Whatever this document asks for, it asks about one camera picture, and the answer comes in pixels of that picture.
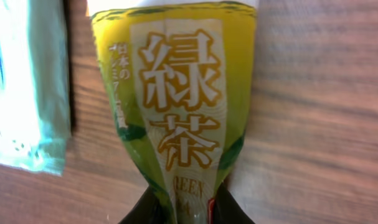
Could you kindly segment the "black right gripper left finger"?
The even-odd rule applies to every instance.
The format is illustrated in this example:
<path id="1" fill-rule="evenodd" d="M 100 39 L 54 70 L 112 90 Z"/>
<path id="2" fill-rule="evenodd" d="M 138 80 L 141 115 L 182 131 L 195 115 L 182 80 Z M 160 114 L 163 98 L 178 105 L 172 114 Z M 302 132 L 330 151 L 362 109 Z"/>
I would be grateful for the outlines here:
<path id="1" fill-rule="evenodd" d="M 175 224 L 168 193 L 149 186 L 132 210 L 118 224 Z"/>

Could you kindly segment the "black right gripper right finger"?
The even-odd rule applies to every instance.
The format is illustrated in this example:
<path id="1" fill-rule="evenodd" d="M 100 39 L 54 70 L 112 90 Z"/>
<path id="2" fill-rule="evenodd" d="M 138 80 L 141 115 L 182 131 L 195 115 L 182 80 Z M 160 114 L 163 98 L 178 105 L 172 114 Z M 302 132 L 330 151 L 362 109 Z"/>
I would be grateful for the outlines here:
<path id="1" fill-rule="evenodd" d="M 222 184 L 217 191 L 212 212 L 213 224 L 255 224 L 241 209 L 227 187 Z"/>

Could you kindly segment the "green yellow drink carton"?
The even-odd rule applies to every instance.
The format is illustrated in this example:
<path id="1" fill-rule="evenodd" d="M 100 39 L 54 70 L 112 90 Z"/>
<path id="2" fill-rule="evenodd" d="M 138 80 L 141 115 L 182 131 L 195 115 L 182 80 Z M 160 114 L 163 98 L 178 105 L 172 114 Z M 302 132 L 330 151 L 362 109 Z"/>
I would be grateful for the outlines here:
<path id="1" fill-rule="evenodd" d="M 176 223 L 212 223 L 244 142 L 257 1 L 89 1 L 116 130 Z"/>

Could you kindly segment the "teal snack bar wrapper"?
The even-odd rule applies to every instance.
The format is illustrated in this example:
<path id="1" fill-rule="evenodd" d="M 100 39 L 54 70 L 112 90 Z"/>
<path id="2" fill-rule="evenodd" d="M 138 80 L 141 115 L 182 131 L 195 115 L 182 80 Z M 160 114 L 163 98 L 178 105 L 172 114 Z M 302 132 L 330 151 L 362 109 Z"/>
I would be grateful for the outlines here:
<path id="1" fill-rule="evenodd" d="M 61 0 L 0 0 L 0 164 L 61 175 L 71 136 Z"/>

